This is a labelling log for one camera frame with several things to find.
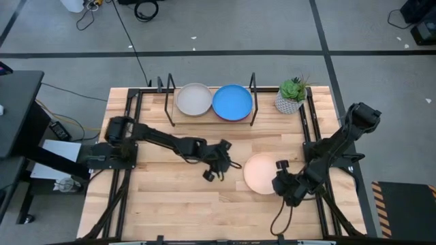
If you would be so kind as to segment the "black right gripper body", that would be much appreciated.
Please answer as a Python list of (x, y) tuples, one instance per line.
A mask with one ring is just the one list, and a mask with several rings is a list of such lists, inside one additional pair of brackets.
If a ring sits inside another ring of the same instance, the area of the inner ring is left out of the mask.
[(280, 160), (276, 162), (276, 176), (282, 181), (282, 197), (289, 207), (297, 207), (308, 193), (308, 188), (301, 182), (300, 174), (291, 174), (287, 171), (289, 162)]

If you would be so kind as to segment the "pale peach plate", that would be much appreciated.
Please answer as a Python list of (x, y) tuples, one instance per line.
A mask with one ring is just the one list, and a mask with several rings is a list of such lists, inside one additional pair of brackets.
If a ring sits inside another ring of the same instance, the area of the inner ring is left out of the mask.
[(271, 195), (273, 179), (277, 176), (276, 160), (269, 154), (255, 154), (243, 166), (245, 184), (255, 193)]

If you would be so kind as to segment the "bright blue plate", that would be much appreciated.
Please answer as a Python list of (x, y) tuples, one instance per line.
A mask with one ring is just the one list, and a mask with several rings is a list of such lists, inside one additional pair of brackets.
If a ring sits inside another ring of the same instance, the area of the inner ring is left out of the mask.
[(251, 113), (252, 107), (251, 93), (241, 85), (222, 86), (213, 95), (212, 108), (216, 115), (224, 118), (244, 118)]

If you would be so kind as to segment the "grey plate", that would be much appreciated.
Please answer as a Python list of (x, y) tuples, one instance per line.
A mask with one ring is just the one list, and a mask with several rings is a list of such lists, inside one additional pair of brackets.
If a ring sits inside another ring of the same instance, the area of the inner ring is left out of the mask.
[(187, 116), (202, 116), (212, 106), (211, 90), (200, 83), (184, 85), (176, 96), (177, 108)]

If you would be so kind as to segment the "succulent in white pot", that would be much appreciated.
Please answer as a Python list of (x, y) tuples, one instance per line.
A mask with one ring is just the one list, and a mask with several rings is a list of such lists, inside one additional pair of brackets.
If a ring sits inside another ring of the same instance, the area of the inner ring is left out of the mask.
[(279, 92), (275, 98), (275, 107), (282, 114), (293, 114), (297, 112), (309, 95), (309, 89), (314, 82), (309, 82), (310, 76), (303, 74), (282, 82)]

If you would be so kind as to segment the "black mat with hazard stripes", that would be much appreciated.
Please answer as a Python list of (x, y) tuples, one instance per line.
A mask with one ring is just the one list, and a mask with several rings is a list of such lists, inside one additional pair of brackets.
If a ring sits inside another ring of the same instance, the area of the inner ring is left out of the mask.
[(383, 238), (436, 244), (436, 187), (371, 183)]

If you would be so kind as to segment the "clear plastic bottle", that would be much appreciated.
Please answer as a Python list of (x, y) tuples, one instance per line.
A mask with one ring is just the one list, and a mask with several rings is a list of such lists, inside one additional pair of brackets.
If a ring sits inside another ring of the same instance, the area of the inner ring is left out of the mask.
[(61, 180), (57, 180), (54, 183), (54, 191), (60, 191), (62, 193), (77, 193), (82, 189), (81, 183), (75, 181), (72, 178), (63, 178)]

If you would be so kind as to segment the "black power adapter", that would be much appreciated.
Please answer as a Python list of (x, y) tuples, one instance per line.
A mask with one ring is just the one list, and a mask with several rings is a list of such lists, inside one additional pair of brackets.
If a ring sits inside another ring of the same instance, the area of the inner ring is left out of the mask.
[(51, 122), (48, 127), (59, 140), (64, 142), (71, 141), (72, 139), (71, 134), (66, 130), (66, 128), (59, 121)]

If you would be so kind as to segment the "white board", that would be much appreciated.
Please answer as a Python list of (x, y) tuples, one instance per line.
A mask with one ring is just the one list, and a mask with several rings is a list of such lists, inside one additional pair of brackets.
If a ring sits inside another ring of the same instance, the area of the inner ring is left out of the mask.
[(62, 180), (64, 178), (70, 178), (71, 176), (69, 174), (44, 165), (44, 163), (53, 160), (53, 154), (76, 162), (78, 160), (80, 149), (80, 143), (44, 140), (42, 146), (35, 147), (32, 152), (35, 158), (42, 160), (42, 162), (35, 161), (30, 177), (47, 180)]

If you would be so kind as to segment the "black case with grey top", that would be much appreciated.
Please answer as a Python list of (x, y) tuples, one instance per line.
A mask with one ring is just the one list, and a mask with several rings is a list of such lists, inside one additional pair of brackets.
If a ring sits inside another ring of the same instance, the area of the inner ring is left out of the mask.
[(422, 21), (410, 31), (418, 46), (436, 45), (436, 22)]

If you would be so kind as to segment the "white container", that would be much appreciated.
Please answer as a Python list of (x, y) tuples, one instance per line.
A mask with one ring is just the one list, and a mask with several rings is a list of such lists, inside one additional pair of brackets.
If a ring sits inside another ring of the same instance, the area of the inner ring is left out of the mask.
[(84, 9), (84, 0), (60, 0), (64, 7), (72, 13), (80, 13)]

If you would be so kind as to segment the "black equipment box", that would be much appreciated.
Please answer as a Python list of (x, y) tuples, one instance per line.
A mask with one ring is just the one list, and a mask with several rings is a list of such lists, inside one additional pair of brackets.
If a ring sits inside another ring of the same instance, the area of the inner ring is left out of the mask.
[(400, 13), (406, 23), (415, 23), (421, 20), (435, 5), (436, 0), (406, 0), (400, 8)]

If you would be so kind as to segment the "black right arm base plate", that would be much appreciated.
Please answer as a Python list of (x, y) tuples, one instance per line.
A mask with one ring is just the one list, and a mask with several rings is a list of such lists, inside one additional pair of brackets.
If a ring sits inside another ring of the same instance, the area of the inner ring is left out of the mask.
[[(311, 148), (314, 145), (315, 145), (314, 142), (304, 142), (302, 144), (306, 163), (309, 163), (315, 157), (315, 154), (311, 152)], [(365, 155), (362, 153), (354, 153), (354, 154), (344, 153), (332, 164), (332, 167), (351, 167), (354, 163), (358, 162), (363, 158), (365, 158)]]

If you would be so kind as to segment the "black aluminium table frame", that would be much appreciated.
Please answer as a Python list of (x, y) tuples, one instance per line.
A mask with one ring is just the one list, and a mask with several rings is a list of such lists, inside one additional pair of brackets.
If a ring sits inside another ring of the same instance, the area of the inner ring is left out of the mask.
[[(311, 124), (303, 125), (299, 114), (285, 115), (274, 105), (270, 87), (258, 93), (258, 113), (252, 125), (245, 123), (170, 124), (173, 96), (166, 98), (155, 88), (141, 98), (128, 88), (112, 88), (104, 122), (129, 114), (160, 131), (178, 137), (201, 137), (209, 144), (231, 142), (230, 157), (244, 164), (255, 154), (287, 159), (290, 171), (304, 163), (302, 143), (313, 135)], [(281, 198), (259, 195), (245, 184), (243, 171), (230, 168), (223, 182), (203, 178), (206, 165), (190, 165), (171, 150), (141, 142), (136, 167), (131, 171), (127, 199), (116, 207), (110, 234), (125, 241), (155, 240), (269, 240), (270, 227), (284, 230), (288, 239), (322, 236), (315, 201), (305, 201), (293, 211), (281, 209)]]

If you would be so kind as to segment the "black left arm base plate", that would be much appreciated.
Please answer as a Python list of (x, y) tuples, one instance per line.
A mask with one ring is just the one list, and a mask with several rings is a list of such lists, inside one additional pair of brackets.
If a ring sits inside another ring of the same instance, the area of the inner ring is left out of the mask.
[(88, 169), (134, 169), (137, 156), (138, 145), (136, 143), (119, 146), (98, 143), (93, 146), (83, 146), (80, 149), (77, 163)]

